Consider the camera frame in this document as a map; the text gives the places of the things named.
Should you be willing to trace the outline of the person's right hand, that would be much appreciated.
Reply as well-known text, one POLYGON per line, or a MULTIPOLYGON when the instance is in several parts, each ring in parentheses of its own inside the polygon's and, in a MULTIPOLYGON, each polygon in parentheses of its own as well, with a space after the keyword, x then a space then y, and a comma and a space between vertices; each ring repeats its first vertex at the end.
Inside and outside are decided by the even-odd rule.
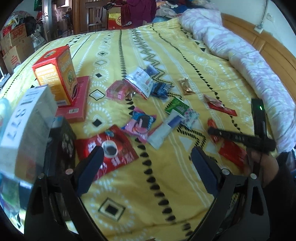
POLYGON ((250 148, 246 149, 246 153, 243 175, 249 176, 251 173, 254 173, 252 167, 257 163, 260 166, 259 176, 262 178, 263 187, 267 186, 279 172, 276 158, 270 154, 260 153, 250 148))

